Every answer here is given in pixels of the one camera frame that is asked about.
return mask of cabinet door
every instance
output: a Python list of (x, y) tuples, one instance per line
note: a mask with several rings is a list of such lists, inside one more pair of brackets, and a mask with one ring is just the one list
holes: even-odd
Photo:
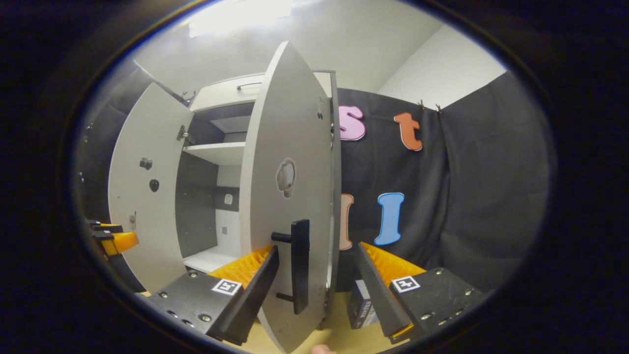
[[(123, 256), (151, 293), (186, 272), (177, 239), (175, 184), (184, 143), (177, 133), (191, 120), (190, 110), (153, 83), (125, 120), (111, 158), (111, 221), (137, 232), (140, 243)], [(140, 167), (143, 158), (150, 160), (149, 169)]]
[[(284, 42), (265, 73), (255, 102), (242, 162), (242, 253), (274, 243), (280, 268), (259, 312), (260, 322), (284, 352), (299, 346), (323, 319), (330, 264), (330, 100), (295, 48)], [(295, 315), (291, 246), (271, 234), (291, 233), (310, 220), (308, 305)]]

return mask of ceiling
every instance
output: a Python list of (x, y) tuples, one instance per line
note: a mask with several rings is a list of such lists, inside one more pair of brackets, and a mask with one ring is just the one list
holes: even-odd
[(394, 0), (292, 0), (291, 15), (272, 25), (195, 38), (189, 38), (188, 22), (159, 33), (134, 53), (177, 93), (264, 72), (285, 40), (310, 68), (336, 70), (338, 87), (377, 92), (442, 25)]

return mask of black fabric backdrop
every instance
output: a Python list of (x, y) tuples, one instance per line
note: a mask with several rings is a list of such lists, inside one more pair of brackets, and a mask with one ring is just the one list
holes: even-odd
[[(356, 244), (374, 244), (380, 233), (383, 193), (404, 194), (398, 230), (401, 239), (379, 246), (417, 265), (440, 264), (438, 243), (448, 197), (448, 159), (443, 129), (437, 113), (420, 105), (379, 94), (338, 89), (340, 106), (356, 106), (366, 127), (360, 140), (341, 140), (341, 192), (354, 197), (348, 214), (352, 248), (339, 252), (337, 291), (349, 291), (358, 277), (353, 257)], [(416, 139), (420, 151), (402, 143), (400, 127), (393, 117), (408, 112), (420, 123)]]
[[(359, 107), (367, 128), (362, 139), (341, 142), (342, 193), (354, 197), (353, 244), (374, 244), (382, 216), (377, 197), (401, 192), (401, 239), (378, 247), (423, 268), (444, 266), (482, 291), (506, 281), (535, 240), (551, 174), (545, 118), (513, 75), (441, 114), (350, 89), (338, 90), (338, 102)], [(420, 151), (401, 142), (393, 117), (404, 112), (420, 123)], [(360, 278), (354, 251), (340, 251), (337, 291), (349, 291)]]

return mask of orange object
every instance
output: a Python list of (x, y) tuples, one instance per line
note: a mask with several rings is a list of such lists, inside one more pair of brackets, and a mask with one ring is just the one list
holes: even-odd
[[(425, 273), (426, 270), (412, 264), (411, 262), (404, 260), (395, 254), (391, 254), (387, 251), (383, 251), (378, 247), (372, 246), (370, 244), (361, 242), (361, 245), (365, 248), (371, 261), (374, 262), (382, 281), (387, 286), (387, 288), (391, 285), (391, 281), (393, 279), (404, 278), (408, 276), (415, 276), (418, 274)], [(401, 329), (394, 335), (393, 338), (397, 338), (407, 333), (413, 328), (413, 324), (409, 324), (405, 328)]]
[(108, 256), (120, 254), (140, 243), (135, 232), (119, 232), (112, 235), (113, 239), (101, 241)]
[(247, 288), (247, 285), (251, 282), (253, 276), (258, 272), (258, 269), (260, 269), (260, 266), (262, 266), (262, 263), (269, 255), (273, 247), (274, 245), (271, 244), (259, 251), (250, 253), (229, 264), (226, 264), (208, 274), (212, 277), (242, 283), (242, 287)]
[(399, 123), (399, 133), (402, 143), (407, 149), (419, 151), (423, 147), (421, 140), (415, 138), (415, 129), (420, 129), (420, 123), (413, 120), (410, 113), (402, 113), (393, 117)]

